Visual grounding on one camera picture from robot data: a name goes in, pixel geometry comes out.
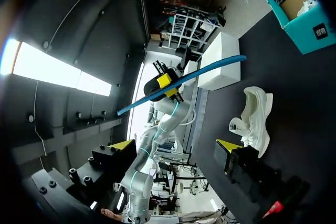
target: white sneaker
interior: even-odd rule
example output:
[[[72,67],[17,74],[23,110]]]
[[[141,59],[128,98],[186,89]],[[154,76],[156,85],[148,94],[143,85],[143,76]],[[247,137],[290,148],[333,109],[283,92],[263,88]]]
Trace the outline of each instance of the white sneaker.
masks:
[[[259,151],[258,157],[262,157],[269,144],[269,135],[266,131],[266,118],[271,112],[273,94],[266,94],[259,87],[244,89],[246,105],[241,119],[233,118],[229,124],[229,130],[242,136],[244,146],[252,146]]]

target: shelving unit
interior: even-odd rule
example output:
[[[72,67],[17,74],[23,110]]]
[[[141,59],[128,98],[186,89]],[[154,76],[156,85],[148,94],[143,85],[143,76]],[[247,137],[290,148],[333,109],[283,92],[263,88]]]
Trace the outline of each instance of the shelving unit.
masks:
[[[171,33],[162,33],[168,37],[162,43],[163,48],[176,50],[178,47],[190,47],[193,53],[202,55],[201,47],[207,44],[210,34],[219,25],[184,14],[175,14]]]

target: black table surface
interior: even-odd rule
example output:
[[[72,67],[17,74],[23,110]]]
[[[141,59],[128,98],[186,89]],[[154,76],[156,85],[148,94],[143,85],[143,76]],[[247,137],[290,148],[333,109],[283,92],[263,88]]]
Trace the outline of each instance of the black table surface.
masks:
[[[280,169],[283,180],[297,175],[310,184],[302,208],[288,223],[324,223],[333,214],[336,185],[336,45],[302,55],[273,12],[243,35],[239,45],[247,56],[241,63],[242,80],[209,92],[193,157],[238,221],[252,223],[259,206],[226,178],[214,159],[215,140],[241,144],[229,122],[245,107],[245,87],[273,93],[266,122],[270,143],[261,160]]]

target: red object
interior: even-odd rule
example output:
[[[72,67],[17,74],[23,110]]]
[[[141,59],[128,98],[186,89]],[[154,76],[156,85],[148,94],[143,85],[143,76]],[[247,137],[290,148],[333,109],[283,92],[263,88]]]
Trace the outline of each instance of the red object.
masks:
[[[263,218],[266,216],[273,214],[274,212],[280,212],[283,210],[283,204],[279,201],[275,201],[275,203],[271,206],[271,208],[268,210],[268,212],[264,215]]]

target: white box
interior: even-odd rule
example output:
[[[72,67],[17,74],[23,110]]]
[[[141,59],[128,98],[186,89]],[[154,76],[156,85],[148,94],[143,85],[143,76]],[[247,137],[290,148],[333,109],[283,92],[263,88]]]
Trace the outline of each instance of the white box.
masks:
[[[185,75],[187,75],[187,74],[189,74],[191,72],[196,71],[197,70],[197,65],[198,65],[197,62],[195,62],[195,61],[188,61],[187,66],[185,66],[185,68],[184,68],[183,75],[185,76]],[[190,79],[189,81],[186,81],[183,84],[185,84],[187,86],[190,86],[191,84],[193,84],[193,82],[195,80],[196,80],[196,77],[193,78],[193,79]]]
[[[220,32],[201,59],[201,68],[218,60],[239,55],[239,41]],[[206,90],[217,90],[240,81],[240,62],[233,63],[200,75],[197,86]]]

